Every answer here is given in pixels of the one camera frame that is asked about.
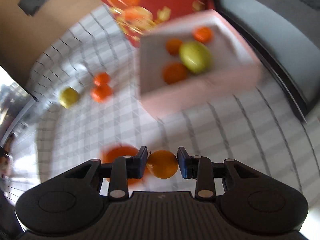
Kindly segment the large green pear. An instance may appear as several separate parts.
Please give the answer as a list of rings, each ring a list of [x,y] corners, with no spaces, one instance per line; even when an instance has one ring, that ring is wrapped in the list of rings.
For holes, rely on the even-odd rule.
[[[212,64],[209,49],[197,41],[185,42],[180,46],[179,56],[182,64],[193,74],[206,72]]]

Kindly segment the pink cardboard box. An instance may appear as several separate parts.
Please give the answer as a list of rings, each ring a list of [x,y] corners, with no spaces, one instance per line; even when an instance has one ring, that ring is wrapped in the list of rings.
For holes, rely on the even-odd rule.
[[[144,35],[137,63],[139,100],[155,118],[250,90],[262,75],[249,44],[214,10],[177,18]]]

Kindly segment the dark monitor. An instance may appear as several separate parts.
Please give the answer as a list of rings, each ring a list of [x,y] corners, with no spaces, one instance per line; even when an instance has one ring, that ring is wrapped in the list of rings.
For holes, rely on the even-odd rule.
[[[27,126],[25,118],[37,101],[1,68],[1,156],[8,155],[12,142]]]

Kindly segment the small green pear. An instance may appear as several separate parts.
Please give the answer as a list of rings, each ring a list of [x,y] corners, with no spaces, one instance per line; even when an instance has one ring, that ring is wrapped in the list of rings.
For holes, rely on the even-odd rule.
[[[80,94],[73,88],[67,87],[59,95],[59,103],[66,109],[71,108],[80,98]]]

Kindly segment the small yellow-orange kumquat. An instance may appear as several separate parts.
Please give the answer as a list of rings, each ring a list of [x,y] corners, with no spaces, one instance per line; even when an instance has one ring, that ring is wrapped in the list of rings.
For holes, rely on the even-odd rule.
[[[172,152],[158,150],[149,155],[146,166],[153,176],[159,179],[168,179],[177,172],[178,161]]]

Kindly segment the tangerine with green stem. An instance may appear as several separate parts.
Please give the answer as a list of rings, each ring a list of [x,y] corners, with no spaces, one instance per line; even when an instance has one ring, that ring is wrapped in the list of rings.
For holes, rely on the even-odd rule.
[[[163,81],[168,85],[183,81],[188,78],[188,75],[187,68],[180,62],[167,64],[162,69]]]

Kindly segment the red snack bag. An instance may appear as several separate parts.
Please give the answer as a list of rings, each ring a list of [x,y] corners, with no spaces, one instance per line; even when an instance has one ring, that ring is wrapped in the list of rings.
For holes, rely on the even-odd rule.
[[[101,0],[134,47],[140,37],[175,18],[213,9],[210,0]]]

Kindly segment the white black grid tablecloth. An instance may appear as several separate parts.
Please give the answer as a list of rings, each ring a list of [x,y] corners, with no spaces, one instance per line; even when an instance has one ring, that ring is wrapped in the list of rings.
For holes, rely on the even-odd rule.
[[[136,50],[106,6],[80,20],[35,62],[27,88],[38,99],[35,118],[15,139],[12,174],[4,193],[19,196],[114,144],[190,154],[222,162],[234,158],[319,200],[319,120],[300,123],[276,81],[265,73],[252,91],[169,115],[151,117],[138,101]],[[106,72],[113,89],[102,103],[91,98],[93,78]],[[80,98],[59,103],[71,87]]]

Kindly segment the black computer case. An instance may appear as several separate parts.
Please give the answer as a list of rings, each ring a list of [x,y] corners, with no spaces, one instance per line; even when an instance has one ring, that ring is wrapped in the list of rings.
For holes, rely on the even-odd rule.
[[[300,120],[319,116],[319,0],[215,0],[281,84]]]

